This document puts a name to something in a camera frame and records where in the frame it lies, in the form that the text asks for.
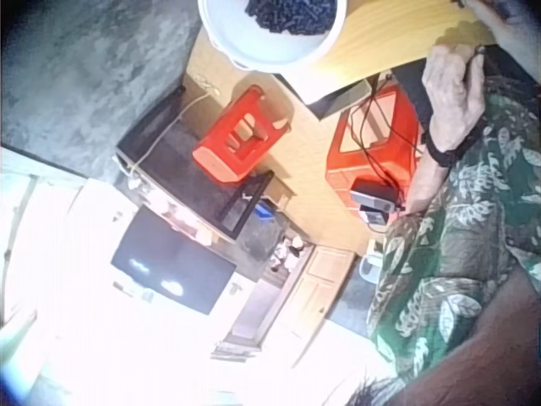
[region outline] white bowl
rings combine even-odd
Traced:
[[[336,0],[335,22],[318,36],[276,34],[261,28],[244,11],[248,0],[198,0],[210,41],[238,68],[280,73],[325,55],[346,20],[347,0]]]

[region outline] white cable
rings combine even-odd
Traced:
[[[120,172],[122,172],[126,176],[129,176],[129,172],[124,168],[123,164],[118,160],[118,157],[116,155],[113,155],[111,159],[113,162],[117,164],[118,169],[120,169]]]
[[[143,154],[143,156],[141,158],[139,158],[137,160],[136,163],[134,163],[134,165],[130,168],[129,170],[129,177],[132,178],[134,176],[134,171],[139,167],[139,165],[142,163],[142,161],[144,161],[146,158],[148,158],[148,156],[152,153],[152,151],[154,150],[154,148],[156,148],[156,145],[158,145],[158,143],[161,141],[161,139],[163,138],[163,136],[165,134],[167,134],[167,132],[171,129],[171,127],[173,125],[175,125],[177,123],[178,120],[180,120],[183,115],[194,105],[196,105],[197,103],[201,102],[202,100],[204,100],[205,98],[207,98],[208,96],[210,96],[210,92],[209,91],[213,91],[214,94],[216,96],[219,96],[220,95],[220,91],[210,82],[207,81],[207,79],[204,77],[204,76],[201,76],[201,75],[196,75],[195,76],[195,81],[197,82],[197,84],[205,90],[205,94],[202,95],[202,96],[199,96],[199,97],[195,97],[190,103],[188,103],[181,111],[180,113],[169,123],[169,125],[167,125],[167,127],[160,133],[160,135],[158,135],[156,137],[156,139],[154,140],[154,142],[152,143],[152,145],[150,146],[150,148],[147,150],[147,152],[145,152],[145,154]]]

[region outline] television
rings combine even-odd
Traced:
[[[138,284],[206,315],[214,307],[235,264],[171,228],[143,206],[129,224],[112,265]]]

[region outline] power adapter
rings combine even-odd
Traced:
[[[374,181],[356,179],[349,193],[352,200],[365,209],[392,213],[398,207],[398,190]]]
[[[361,206],[358,214],[367,224],[385,226],[389,221],[389,213],[385,213],[384,211],[372,207]]]

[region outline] person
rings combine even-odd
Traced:
[[[368,318],[397,378],[361,382],[348,406],[541,399],[541,30],[518,1],[464,3],[530,78],[498,74],[472,47],[429,53],[427,150]]]

